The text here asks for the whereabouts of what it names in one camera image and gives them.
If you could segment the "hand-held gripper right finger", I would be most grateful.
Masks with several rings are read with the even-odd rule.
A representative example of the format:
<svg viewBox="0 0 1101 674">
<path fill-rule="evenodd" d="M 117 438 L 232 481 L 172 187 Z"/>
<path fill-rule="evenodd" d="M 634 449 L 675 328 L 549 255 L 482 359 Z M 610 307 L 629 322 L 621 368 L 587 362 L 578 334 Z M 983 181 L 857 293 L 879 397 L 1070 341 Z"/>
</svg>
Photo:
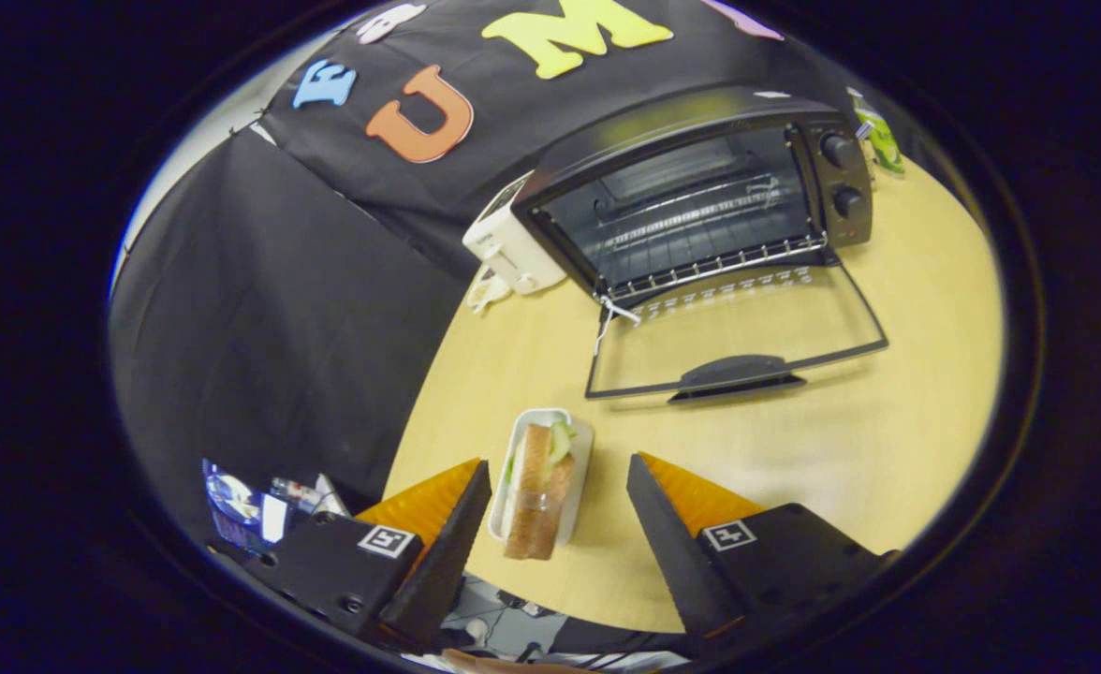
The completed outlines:
<svg viewBox="0 0 1101 674">
<path fill-rule="evenodd" d="M 626 493 L 700 656 L 802 632 L 896 558 L 896 550 L 866 548 L 807 506 L 757 506 L 646 452 L 629 460 Z"/>
</svg>

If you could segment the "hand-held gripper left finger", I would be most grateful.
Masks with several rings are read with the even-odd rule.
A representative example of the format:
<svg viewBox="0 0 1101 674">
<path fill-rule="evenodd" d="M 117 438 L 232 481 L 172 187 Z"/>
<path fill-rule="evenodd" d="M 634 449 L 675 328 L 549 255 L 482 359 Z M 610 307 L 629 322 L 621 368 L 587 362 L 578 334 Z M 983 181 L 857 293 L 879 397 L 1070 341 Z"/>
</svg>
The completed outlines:
<svg viewBox="0 0 1101 674">
<path fill-rule="evenodd" d="M 492 494 L 473 458 L 358 517 L 319 513 L 257 556 L 257 580 L 346 635 L 430 652 Z"/>
</svg>

